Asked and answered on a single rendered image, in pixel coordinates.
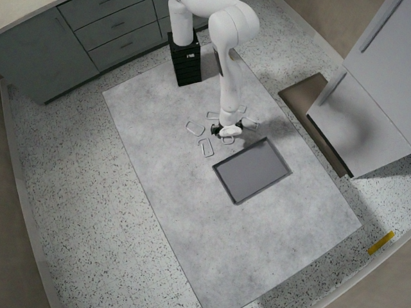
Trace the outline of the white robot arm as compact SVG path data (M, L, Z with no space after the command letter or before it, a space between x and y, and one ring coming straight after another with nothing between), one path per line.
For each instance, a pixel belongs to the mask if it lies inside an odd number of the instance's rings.
M169 0L168 7L173 41L178 46L187 46L193 41L192 13L209 18L209 34L220 72L219 122L224 127L220 130L220 136L241 134L241 128L235 124L240 107L242 70L229 56L229 49L253 39L259 33L256 13L239 0Z

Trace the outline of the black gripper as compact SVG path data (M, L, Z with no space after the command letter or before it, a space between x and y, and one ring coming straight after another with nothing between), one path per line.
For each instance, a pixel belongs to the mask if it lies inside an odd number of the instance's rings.
M239 120L239 122L237 122L235 125L238 126L238 127L240 127L241 129L243 129L242 120ZM214 124L212 124L212 126L211 126L211 134L212 134L212 135L215 134L215 136L218 137L218 133L220 133L220 130L221 130L222 128L224 128L224 127L220 124L220 122L219 122L219 124L216 125L216 126L215 126Z

